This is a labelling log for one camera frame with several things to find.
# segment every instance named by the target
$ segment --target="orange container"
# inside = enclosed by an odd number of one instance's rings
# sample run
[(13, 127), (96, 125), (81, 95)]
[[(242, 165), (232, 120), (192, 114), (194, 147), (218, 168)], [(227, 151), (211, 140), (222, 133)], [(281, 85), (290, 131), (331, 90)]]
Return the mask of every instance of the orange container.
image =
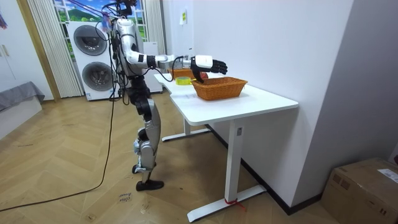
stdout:
[(209, 78), (204, 83), (192, 81), (198, 96), (204, 100), (221, 100), (238, 97), (248, 81), (238, 78)]
[(194, 79), (195, 77), (193, 76), (192, 70), (190, 69), (174, 69), (174, 79), (177, 77), (189, 77)]

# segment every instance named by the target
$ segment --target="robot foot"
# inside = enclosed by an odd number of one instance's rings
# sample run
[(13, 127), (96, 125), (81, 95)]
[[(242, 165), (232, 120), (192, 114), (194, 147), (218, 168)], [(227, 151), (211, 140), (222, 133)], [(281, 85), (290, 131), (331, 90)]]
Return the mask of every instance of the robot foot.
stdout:
[(138, 174), (139, 172), (136, 172), (136, 168), (137, 168), (137, 165), (134, 165), (133, 167), (132, 167), (132, 170), (131, 170), (131, 172), (132, 172), (132, 174)]
[(137, 191), (143, 191), (143, 190), (157, 190), (161, 189), (164, 186), (163, 181), (159, 180), (147, 180), (144, 184), (142, 181), (139, 181), (136, 185), (136, 190)]

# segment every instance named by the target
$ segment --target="white desk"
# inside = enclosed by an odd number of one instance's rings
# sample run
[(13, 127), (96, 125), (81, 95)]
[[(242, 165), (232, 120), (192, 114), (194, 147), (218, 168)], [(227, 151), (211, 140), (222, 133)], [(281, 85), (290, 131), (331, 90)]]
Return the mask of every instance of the white desk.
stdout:
[[(220, 121), (230, 121), (228, 160), (225, 183), (225, 200), (238, 202), (249, 197), (265, 192), (265, 188), (257, 185), (238, 193), (239, 168), (241, 162), (242, 141), (244, 134), (243, 118), (258, 114), (296, 108), (299, 104), (296, 101), (260, 90), (250, 85), (245, 85), (240, 97), (226, 100), (205, 101), (199, 98), (192, 85), (178, 86), (173, 82), (167, 82), (160, 75), (156, 79), (170, 92), (170, 98), (184, 118), (184, 133), (175, 136), (164, 137), (163, 141), (182, 138), (192, 134), (209, 131), (202, 129), (190, 132), (189, 125), (198, 126)], [(209, 73), (210, 78), (220, 77)], [(203, 207), (192, 210), (188, 213), (189, 222), (226, 208), (228, 205), (224, 199), (210, 203)]]

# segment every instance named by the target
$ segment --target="window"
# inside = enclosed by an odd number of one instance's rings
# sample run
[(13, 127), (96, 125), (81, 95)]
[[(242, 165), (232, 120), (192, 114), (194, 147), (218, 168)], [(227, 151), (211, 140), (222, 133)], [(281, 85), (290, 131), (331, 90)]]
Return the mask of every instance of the window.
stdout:
[[(103, 5), (109, 3), (109, 0), (78, 0), (78, 2), (100, 11)], [(59, 19), (60, 28), (62, 29), (65, 41), (68, 43), (71, 58), (74, 61), (75, 55), (73, 54), (73, 50), (70, 45), (69, 34), (65, 27), (65, 22), (99, 22), (101, 18), (97, 15), (94, 15), (92, 12), (90, 12), (90, 10), (77, 6), (68, 0), (53, 0), (53, 3)], [(142, 40), (146, 42), (148, 40), (148, 35), (144, 19), (144, 10), (142, 8), (142, 0), (137, 1), (137, 6), (133, 6), (132, 11), (132, 15), (129, 16), (129, 18), (137, 24)]]

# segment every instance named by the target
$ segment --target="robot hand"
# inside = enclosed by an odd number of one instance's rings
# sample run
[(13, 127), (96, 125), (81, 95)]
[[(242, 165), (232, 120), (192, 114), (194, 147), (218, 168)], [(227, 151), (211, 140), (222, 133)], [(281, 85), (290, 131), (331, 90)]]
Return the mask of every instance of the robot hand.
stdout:
[(203, 83), (203, 79), (200, 76), (200, 72), (213, 72), (226, 74), (228, 67), (226, 64), (219, 60), (213, 60), (212, 56), (197, 55), (191, 58), (190, 66), (193, 76), (200, 82)]

